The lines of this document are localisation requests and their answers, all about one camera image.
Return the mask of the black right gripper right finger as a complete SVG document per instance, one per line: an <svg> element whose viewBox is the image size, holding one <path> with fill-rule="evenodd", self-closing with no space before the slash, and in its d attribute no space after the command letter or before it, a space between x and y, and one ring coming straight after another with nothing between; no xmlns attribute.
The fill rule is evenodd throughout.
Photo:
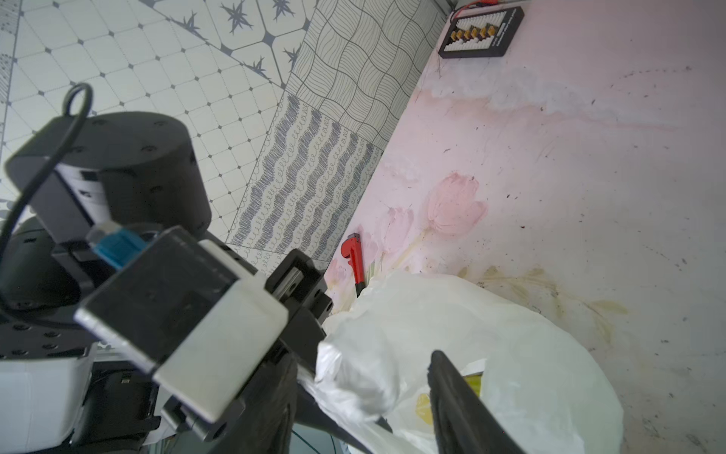
<svg viewBox="0 0 726 454"><path fill-rule="evenodd" d="M524 453L444 352L432 353L427 378L440 453Z"/></svg>

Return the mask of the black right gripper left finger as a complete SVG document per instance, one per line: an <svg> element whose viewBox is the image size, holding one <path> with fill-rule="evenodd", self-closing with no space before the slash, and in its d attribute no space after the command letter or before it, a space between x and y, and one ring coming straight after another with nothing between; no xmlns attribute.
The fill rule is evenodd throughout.
<svg viewBox="0 0 726 454"><path fill-rule="evenodd" d="M265 363L243 391L245 410L213 453L287 453L297 410L297 361Z"/></svg>

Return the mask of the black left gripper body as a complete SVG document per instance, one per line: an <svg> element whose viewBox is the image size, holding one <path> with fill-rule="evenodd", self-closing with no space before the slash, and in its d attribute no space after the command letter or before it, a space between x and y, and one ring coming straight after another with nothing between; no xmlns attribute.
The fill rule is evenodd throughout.
<svg viewBox="0 0 726 454"><path fill-rule="evenodd" d="M214 421L204 420L198 410L181 401L178 393L172 393L162 409L162 416L175 431L193 431L204 442L221 440L245 410L243 391L254 375L265 363L276 363L289 354L297 361L298 368L297 410L293 425L298 423L329 434L335 433L333 420L323 413L312 395L298 382L300 372L314 371L318 345L324 338L321 322L332 309L332 301L325 295L323 275L315 269L309 257L294 250L268 278L265 290L289 311L289 320L278 340L241 383L222 416Z"/></svg>

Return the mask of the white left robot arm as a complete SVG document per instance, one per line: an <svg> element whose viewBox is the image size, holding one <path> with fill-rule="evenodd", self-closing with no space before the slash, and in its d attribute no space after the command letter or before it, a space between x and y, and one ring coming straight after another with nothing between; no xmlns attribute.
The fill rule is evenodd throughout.
<svg viewBox="0 0 726 454"><path fill-rule="evenodd" d="M9 159L34 216L1 244L1 449L131 453L164 425L217 453L338 434L298 383L332 303L209 230L190 134L158 113L52 119Z"/></svg>

